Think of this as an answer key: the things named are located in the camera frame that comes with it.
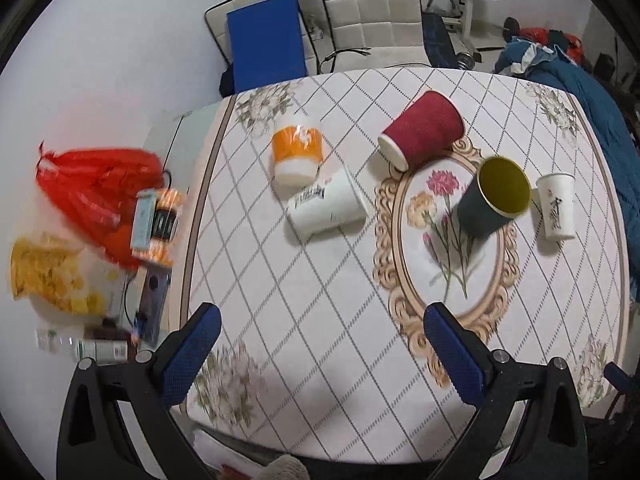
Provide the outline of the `pack of batteries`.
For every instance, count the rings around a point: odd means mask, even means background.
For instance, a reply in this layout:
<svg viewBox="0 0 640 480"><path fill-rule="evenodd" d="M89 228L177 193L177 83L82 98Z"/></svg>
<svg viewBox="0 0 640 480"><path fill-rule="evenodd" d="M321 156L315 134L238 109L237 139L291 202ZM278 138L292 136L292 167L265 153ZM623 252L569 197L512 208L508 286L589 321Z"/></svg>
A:
<svg viewBox="0 0 640 480"><path fill-rule="evenodd" d="M174 188L147 188L137 194L130 249L134 258L170 269L186 196Z"/></svg>

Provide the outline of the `dark blue bag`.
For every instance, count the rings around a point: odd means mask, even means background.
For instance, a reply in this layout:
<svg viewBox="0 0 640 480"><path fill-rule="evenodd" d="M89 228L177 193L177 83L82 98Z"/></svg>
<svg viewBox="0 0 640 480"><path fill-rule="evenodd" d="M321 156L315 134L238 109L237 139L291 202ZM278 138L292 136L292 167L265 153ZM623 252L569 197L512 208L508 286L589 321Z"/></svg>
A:
<svg viewBox="0 0 640 480"><path fill-rule="evenodd" d="M456 52L442 18L435 13L423 13L422 30L424 47L431 66L457 68Z"/></svg>

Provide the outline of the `white cup with calligraphy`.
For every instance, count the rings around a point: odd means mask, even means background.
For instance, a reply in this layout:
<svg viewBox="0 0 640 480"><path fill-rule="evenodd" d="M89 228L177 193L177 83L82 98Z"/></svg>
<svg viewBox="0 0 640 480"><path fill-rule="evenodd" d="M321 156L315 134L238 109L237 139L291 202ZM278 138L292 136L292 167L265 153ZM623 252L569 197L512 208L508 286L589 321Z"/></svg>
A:
<svg viewBox="0 0 640 480"><path fill-rule="evenodd" d="M546 174L537 182L538 197L547 240L575 237L575 178L571 174Z"/></svg>

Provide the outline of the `red ribbed paper cup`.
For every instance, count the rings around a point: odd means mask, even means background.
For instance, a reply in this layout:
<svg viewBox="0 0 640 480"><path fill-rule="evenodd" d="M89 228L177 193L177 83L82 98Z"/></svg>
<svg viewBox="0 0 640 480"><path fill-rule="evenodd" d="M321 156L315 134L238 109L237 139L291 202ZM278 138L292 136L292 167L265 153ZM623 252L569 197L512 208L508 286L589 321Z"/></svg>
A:
<svg viewBox="0 0 640 480"><path fill-rule="evenodd" d="M378 136L378 149L399 171L422 165L465 134L463 118L442 93L428 90Z"/></svg>

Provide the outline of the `dark green paper cup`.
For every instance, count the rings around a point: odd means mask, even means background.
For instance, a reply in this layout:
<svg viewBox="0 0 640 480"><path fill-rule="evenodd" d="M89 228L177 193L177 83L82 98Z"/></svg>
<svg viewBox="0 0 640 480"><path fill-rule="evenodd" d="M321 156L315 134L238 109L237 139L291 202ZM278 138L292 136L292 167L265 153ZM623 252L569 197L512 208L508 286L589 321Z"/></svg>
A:
<svg viewBox="0 0 640 480"><path fill-rule="evenodd" d="M531 195L518 164L501 156L486 158L457 204L462 231L474 238L488 237L524 214Z"/></svg>

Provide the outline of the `small white bottle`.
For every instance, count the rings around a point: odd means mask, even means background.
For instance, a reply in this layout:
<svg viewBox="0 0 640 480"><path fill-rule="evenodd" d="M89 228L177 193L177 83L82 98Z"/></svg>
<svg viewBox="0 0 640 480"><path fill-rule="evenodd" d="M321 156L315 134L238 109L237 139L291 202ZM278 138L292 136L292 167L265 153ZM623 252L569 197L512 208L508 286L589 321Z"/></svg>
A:
<svg viewBox="0 0 640 480"><path fill-rule="evenodd" d="M74 350L78 361L94 359L98 364L117 364L128 361L129 349L126 340L78 339Z"/></svg>

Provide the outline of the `red clothing pile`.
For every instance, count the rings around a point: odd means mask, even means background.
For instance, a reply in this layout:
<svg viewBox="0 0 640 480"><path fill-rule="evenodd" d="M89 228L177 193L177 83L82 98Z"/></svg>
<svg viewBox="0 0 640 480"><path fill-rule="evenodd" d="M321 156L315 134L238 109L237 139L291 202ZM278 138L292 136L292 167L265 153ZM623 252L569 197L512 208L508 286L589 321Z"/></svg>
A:
<svg viewBox="0 0 640 480"><path fill-rule="evenodd" d="M577 36L562 32L557 29L546 29L542 27L521 28L517 33L519 37L538 42L549 48L559 47L576 64L582 64L584 60L584 48L582 40Z"/></svg>

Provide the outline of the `white quilted chair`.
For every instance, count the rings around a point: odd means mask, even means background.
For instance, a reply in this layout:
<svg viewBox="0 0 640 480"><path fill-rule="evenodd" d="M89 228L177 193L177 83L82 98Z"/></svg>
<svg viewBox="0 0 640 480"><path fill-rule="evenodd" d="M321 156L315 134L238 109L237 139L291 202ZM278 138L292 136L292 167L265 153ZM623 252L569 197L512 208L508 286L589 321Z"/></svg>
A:
<svg viewBox="0 0 640 480"><path fill-rule="evenodd" d="M334 50L334 72L429 66L421 0L322 0Z"/></svg>

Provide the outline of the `blue board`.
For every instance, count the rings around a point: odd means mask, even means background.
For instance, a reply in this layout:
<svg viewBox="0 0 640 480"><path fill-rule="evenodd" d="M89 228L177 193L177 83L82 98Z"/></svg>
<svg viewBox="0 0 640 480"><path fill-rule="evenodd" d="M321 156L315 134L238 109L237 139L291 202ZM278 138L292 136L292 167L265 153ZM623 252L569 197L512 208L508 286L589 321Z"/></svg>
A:
<svg viewBox="0 0 640 480"><path fill-rule="evenodd" d="M264 0L228 14L235 91L307 76L297 0Z"/></svg>

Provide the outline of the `white printed cup lying down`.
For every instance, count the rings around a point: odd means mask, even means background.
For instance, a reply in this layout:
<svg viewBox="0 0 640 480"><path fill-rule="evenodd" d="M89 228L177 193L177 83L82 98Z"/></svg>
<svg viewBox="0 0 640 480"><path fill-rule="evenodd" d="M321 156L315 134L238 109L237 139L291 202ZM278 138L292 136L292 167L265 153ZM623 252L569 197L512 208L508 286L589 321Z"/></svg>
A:
<svg viewBox="0 0 640 480"><path fill-rule="evenodd" d="M364 220L368 210L352 173L343 167L292 197L286 215L299 235L309 236Z"/></svg>

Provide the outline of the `smartphone on side table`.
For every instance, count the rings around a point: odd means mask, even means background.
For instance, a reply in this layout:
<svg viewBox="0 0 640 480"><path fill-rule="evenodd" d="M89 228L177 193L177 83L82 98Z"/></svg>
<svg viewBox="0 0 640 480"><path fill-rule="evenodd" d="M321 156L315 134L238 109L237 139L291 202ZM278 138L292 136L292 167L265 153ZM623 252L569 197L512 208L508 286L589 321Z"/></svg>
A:
<svg viewBox="0 0 640 480"><path fill-rule="evenodd" d="M171 270L149 268L142 285L139 307L134 315L134 331L150 346L160 338L160 320L170 286Z"/></svg>

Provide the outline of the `orange and white paper cup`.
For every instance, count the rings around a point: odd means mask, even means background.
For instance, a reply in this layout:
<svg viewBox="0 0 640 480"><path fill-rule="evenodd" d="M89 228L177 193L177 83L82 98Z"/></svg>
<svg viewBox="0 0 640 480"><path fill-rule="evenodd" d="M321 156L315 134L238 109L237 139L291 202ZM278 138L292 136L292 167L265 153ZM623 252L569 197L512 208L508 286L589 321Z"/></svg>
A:
<svg viewBox="0 0 640 480"><path fill-rule="evenodd" d="M271 137L274 178L279 184L303 188L316 180L323 162L318 122L302 113L277 120Z"/></svg>

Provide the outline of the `floral patterned tablecloth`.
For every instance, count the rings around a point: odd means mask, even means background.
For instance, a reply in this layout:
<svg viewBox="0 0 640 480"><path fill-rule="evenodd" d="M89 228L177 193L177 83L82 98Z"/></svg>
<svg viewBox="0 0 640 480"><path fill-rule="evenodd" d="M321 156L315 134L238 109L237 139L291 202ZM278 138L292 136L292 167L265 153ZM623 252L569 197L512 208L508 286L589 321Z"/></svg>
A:
<svg viewBox="0 0 640 480"><path fill-rule="evenodd" d="M428 90L465 134L399 171L378 136ZM271 167L270 126L318 119L322 176L346 167L368 216L310 237L291 226ZM615 188L577 99L542 84L431 68L355 70L247 92L224 104L196 225L190 314L222 331L184 404L199 424L275 450L359 463L445 455L472 415L423 335L441 301L491 348L521 362L564 359L580 404L610 387L624 354L626 237ZM447 221L486 157L531 181L575 178L576 235L551 243L540 208L471 243Z"/></svg>

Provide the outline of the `bag of yellow chips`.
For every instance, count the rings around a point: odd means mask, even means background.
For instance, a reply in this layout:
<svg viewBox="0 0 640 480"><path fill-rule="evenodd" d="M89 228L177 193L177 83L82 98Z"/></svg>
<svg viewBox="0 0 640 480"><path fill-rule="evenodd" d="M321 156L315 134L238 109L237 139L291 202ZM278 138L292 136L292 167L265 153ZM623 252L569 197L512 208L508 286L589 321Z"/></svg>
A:
<svg viewBox="0 0 640 480"><path fill-rule="evenodd" d="M81 248L57 236L40 241L17 238L10 258L14 300L39 297L56 310L73 315L106 315L107 300L81 274Z"/></svg>

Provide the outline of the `red plastic bag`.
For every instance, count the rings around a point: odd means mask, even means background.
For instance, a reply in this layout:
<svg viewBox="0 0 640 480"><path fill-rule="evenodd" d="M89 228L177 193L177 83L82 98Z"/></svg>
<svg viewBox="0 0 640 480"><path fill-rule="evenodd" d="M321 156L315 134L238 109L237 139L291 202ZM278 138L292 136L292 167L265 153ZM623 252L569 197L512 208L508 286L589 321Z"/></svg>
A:
<svg viewBox="0 0 640 480"><path fill-rule="evenodd" d="M157 155L141 148L38 148L36 183L72 226L126 270L140 261L130 248L139 192L164 185Z"/></svg>

